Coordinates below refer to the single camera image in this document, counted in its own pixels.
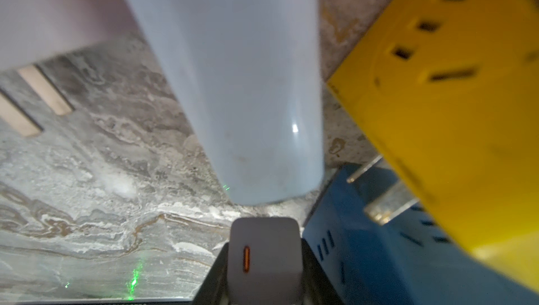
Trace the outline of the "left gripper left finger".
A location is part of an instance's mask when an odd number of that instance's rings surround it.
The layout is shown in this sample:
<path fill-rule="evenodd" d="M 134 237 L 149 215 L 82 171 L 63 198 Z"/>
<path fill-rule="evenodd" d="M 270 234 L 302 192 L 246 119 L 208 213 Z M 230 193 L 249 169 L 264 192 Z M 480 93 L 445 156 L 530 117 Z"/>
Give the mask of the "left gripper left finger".
<path fill-rule="evenodd" d="M 229 243 L 226 243 L 192 300 L 192 305 L 228 305 L 230 303 L 227 289 L 228 250 Z"/>

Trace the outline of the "light blue adapter plug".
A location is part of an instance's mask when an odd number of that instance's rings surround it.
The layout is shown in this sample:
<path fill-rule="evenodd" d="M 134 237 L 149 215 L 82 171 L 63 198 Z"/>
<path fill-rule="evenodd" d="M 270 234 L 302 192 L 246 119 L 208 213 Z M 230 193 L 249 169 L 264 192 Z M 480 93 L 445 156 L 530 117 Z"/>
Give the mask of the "light blue adapter plug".
<path fill-rule="evenodd" d="M 126 0 L 233 203 L 324 176 L 318 0 Z"/>

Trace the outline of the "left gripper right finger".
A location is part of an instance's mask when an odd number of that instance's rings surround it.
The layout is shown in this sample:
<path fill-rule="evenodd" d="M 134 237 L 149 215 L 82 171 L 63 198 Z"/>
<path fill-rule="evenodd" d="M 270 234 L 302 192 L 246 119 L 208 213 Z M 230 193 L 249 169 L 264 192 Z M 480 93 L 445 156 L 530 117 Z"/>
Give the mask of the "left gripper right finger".
<path fill-rule="evenodd" d="M 303 304 L 343 305 L 331 281 L 324 272 L 305 239 L 301 240 L 303 256 Z"/>

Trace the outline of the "white 66W charger plug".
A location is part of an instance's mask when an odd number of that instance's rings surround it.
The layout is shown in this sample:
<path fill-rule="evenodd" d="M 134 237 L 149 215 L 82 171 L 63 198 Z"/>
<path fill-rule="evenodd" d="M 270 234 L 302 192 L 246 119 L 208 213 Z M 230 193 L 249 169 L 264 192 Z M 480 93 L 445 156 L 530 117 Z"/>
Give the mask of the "white 66W charger plug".
<path fill-rule="evenodd" d="M 1 0 L 1 70 L 15 70 L 64 116 L 72 106 L 37 63 L 135 29 L 125 0 Z"/>

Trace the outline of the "yellow cube socket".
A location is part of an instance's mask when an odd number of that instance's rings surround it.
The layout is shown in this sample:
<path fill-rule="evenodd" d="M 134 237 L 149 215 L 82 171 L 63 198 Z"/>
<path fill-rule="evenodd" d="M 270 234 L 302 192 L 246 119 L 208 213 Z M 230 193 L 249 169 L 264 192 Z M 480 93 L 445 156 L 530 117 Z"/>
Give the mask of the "yellow cube socket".
<path fill-rule="evenodd" d="M 392 0 L 328 87 L 454 243 L 538 289 L 538 0 Z"/>

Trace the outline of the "blue cube socket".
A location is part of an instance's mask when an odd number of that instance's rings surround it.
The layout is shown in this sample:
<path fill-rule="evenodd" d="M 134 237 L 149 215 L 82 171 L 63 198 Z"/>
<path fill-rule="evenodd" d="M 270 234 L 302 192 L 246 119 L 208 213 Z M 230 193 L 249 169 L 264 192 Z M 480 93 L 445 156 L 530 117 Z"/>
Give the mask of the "blue cube socket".
<path fill-rule="evenodd" d="M 303 238 L 345 304 L 537 304 L 538 295 L 467 256 L 416 203 L 380 226 L 364 207 L 397 181 L 373 167 L 332 177 Z"/>

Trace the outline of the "small white charger plug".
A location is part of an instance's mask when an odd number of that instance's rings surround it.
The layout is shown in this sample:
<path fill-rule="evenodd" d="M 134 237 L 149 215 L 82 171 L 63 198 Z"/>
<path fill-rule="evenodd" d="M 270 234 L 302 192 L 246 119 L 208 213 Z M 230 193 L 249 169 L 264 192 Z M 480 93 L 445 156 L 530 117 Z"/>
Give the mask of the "small white charger plug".
<path fill-rule="evenodd" d="M 232 304 L 301 304 L 300 229 L 289 217 L 245 217 L 230 229 L 227 291 Z"/>

